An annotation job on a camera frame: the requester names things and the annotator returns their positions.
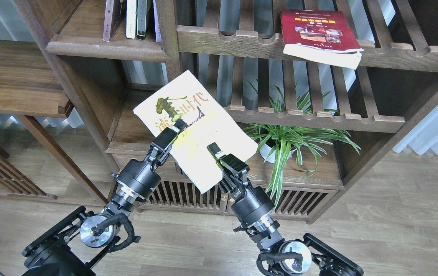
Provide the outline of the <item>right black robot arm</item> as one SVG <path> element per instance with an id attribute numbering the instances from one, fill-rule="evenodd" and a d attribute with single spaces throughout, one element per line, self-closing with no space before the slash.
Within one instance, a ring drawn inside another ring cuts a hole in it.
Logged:
<path id="1" fill-rule="evenodd" d="M 232 154 L 225 154 L 216 143 L 208 150 L 221 169 L 221 192 L 234 199 L 232 210 L 240 225 L 234 232 L 245 231 L 260 253 L 256 264 L 265 276 L 300 276 L 311 264 L 321 276 L 362 276 L 363 269 L 310 233 L 303 239 L 285 240 L 279 223 L 270 213 L 275 206 L 261 187 L 253 187 L 247 173 L 249 166 Z"/>

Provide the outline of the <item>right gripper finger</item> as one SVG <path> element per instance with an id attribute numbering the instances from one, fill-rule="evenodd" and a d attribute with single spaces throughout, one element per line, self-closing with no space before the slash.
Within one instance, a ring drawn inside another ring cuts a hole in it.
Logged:
<path id="1" fill-rule="evenodd" d="M 208 151 L 214 159 L 221 159 L 224 156 L 224 152 L 219 148 L 217 143 L 211 143 L 207 146 Z"/>

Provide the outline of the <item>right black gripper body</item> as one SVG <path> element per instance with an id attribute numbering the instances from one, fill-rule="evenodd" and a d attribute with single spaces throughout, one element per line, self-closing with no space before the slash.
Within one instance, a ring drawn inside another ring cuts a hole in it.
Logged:
<path id="1" fill-rule="evenodd" d="M 222 180 L 218 183 L 221 193 L 247 194 L 249 166 L 232 154 L 222 155 L 217 159 L 221 169 Z"/>

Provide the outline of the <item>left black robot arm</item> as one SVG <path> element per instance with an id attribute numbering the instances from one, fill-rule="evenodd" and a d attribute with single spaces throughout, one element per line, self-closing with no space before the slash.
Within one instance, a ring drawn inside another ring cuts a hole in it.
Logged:
<path id="1" fill-rule="evenodd" d="M 182 119 L 163 130 L 150 145 L 143 161 L 132 159 L 121 173 L 116 174 L 120 189 L 112 195 L 101 213 L 86 212 L 80 206 L 54 227 L 30 243 L 24 250 L 26 276 L 94 276 L 93 267 L 108 253 L 138 243 L 129 219 L 134 202 L 145 202 L 156 190 L 161 178 L 156 168 L 162 166 L 170 154 L 172 143 L 186 127 Z M 101 248 L 89 262 L 82 262 L 72 253 L 68 243 L 80 235 L 90 248 Z"/>

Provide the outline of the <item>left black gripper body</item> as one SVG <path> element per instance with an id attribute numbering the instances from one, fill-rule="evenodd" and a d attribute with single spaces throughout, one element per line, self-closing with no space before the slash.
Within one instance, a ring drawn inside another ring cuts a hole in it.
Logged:
<path id="1" fill-rule="evenodd" d="M 162 166 L 170 155 L 172 143 L 177 138 L 180 130 L 178 128 L 165 128 L 151 143 L 145 160 L 150 164 L 151 171 Z"/>

